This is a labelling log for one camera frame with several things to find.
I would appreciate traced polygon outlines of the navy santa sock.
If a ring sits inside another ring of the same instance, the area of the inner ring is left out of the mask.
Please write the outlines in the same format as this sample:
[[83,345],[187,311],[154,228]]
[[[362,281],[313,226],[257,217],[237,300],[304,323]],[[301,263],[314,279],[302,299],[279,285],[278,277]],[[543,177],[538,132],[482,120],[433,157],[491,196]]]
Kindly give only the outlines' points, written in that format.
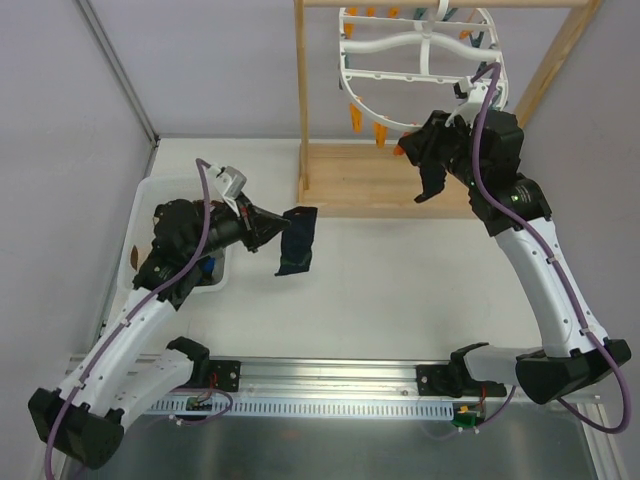
[[422,192],[414,198],[415,203],[424,203],[444,190],[447,172],[441,165],[422,164],[419,175]]

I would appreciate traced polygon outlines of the dark navy plain sock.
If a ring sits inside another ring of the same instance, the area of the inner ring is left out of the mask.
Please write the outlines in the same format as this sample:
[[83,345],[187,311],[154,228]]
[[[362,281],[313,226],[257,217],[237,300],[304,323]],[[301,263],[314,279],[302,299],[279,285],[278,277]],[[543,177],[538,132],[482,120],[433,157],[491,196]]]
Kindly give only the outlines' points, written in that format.
[[315,238],[318,208],[297,206],[283,213],[290,222],[282,232],[280,242],[279,269],[276,277],[306,273],[310,270],[313,257],[312,246]]

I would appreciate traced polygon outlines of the white plastic clip hanger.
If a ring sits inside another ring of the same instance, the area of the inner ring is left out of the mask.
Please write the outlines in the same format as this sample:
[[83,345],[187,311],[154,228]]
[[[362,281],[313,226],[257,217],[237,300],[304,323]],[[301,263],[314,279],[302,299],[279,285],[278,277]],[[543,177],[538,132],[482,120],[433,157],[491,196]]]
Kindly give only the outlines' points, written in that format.
[[338,14],[339,89],[366,122],[388,131],[423,123],[402,94],[422,88],[431,100],[460,78],[504,60],[498,29],[485,8],[342,8]]

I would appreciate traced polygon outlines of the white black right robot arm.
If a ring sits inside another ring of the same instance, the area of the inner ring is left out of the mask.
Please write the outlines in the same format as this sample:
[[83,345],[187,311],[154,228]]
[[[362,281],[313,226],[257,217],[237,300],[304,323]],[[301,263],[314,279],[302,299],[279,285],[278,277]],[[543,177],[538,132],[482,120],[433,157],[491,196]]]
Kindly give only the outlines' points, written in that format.
[[606,378],[632,353],[623,339],[613,339],[590,312],[582,294],[569,297],[560,276],[566,263],[549,204],[541,187],[520,173],[524,132],[514,115],[492,110],[482,130],[479,169],[487,201],[475,184],[472,128],[442,110],[431,113],[417,131],[398,145],[418,167],[423,191],[416,202],[440,194],[447,176],[468,189],[473,213],[502,249],[525,291],[542,344],[531,351],[478,343],[451,355],[448,380],[454,391],[469,395],[484,381],[514,383],[537,404],[546,404]]

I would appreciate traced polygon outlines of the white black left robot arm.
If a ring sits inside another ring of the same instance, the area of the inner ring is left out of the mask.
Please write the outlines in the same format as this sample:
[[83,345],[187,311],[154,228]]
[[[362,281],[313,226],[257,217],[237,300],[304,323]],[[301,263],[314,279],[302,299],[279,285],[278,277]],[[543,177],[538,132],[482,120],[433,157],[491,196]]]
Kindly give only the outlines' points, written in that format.
[[171,390],[209,380],[209,350],[185,337],[171,341],[146,370],[129,373],[151,335],[171,319],[209,271],[214,253],[237,242],[257,251],[290,224],[242,196],[239,208],[176,199],[156,207],[151,252],[139,267],[117,319],[75,370],[53,389],[37,389],[28,410],[46,445],[89,469],[105,465],[128,428]]

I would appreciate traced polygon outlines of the pile of dark socks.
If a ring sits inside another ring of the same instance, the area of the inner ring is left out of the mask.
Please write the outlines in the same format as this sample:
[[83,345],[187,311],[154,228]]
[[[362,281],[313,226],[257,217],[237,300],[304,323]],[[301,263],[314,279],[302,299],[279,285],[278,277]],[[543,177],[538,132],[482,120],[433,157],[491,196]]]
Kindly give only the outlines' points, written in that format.
[[222,281],[224,275],[224,256],[211,256],[200,265],[202,276],[198,283],[199,287],[209,287],[217,285]]

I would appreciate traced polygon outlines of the wooden hanger stand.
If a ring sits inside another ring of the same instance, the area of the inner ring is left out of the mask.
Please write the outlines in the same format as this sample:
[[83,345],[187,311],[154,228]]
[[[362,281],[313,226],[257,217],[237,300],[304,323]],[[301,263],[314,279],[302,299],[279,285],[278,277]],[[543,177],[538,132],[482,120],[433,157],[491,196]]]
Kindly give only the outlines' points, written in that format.
[[515,108],[524,127],[553,83],[571,50],[593,20],[599,1],[296,1],[294,3],[301,144],[297,201],[315,205],[326,217],[469,218],[463,187],[448,185],[442,196],[420,207],[410,199],[420,186],[414,169],[392,148],[364,143],[312,142],[309,128],[305,10],[311,7],[568,8],[570,13]]

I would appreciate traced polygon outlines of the white perforated plastic basket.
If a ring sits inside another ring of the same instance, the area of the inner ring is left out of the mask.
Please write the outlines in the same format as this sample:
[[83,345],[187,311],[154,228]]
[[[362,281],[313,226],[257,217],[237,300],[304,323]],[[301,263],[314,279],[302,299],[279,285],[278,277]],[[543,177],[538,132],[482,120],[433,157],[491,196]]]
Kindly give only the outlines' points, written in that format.
[[137,273],[129,262],[132,246],[136,245],[139,249],[139,267],[151,251],[156,207],[175,199],[195,201],[201,200],[202,197],[201,182],[197,173],[152,176],[140,182],[133,201],[118,268],[117,284],[120,289],[130,290]]

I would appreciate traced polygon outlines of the beige brown sock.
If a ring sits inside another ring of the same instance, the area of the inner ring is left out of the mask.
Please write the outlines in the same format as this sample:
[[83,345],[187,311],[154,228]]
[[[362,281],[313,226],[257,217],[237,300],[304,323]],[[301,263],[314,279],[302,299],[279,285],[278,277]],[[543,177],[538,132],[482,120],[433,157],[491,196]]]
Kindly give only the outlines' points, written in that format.
[[139,249],[136,245],[133,245],[129,254],[129,262],[131,267],[134,270],[138,270],[139,269]]

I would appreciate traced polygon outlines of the aluminium mounting rail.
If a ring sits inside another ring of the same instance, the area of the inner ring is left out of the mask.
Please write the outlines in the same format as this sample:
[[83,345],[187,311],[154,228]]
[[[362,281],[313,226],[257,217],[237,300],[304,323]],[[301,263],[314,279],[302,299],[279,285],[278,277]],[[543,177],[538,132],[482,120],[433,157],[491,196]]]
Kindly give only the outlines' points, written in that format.
[[[218,358],[242,363],[239,389],[233,393],[240,398],[450,398],[418,394],[415,366],[442,362]],[[93,367],[90,362],[89,357],[75,362],[54,391],[67,399],[77,389],[72,404],[87,404],[96,415],[134,406],[146,409],[172,393],[197,394],[211,389],[204,387],[209,359],[202,355],[192,359],[176,349],[119,364],[107,358]]]

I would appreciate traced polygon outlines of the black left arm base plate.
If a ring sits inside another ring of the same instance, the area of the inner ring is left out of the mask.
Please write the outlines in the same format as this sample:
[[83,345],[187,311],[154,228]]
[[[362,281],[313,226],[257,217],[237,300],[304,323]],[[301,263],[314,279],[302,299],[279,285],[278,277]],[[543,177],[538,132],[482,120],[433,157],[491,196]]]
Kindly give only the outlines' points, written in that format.
[[238,360],[210,358],[205,369],[204,387],[237,392],[241,379],[242,363]]

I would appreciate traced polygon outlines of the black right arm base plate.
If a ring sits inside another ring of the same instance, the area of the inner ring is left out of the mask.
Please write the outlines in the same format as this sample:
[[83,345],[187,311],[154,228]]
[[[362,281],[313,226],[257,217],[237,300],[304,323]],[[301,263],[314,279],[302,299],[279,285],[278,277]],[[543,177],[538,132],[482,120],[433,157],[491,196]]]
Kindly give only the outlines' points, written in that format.
[[450,398],[507,396],[504,384],[472,379],[464,368],[451,363],[415,366],[416,385],[420,396]]

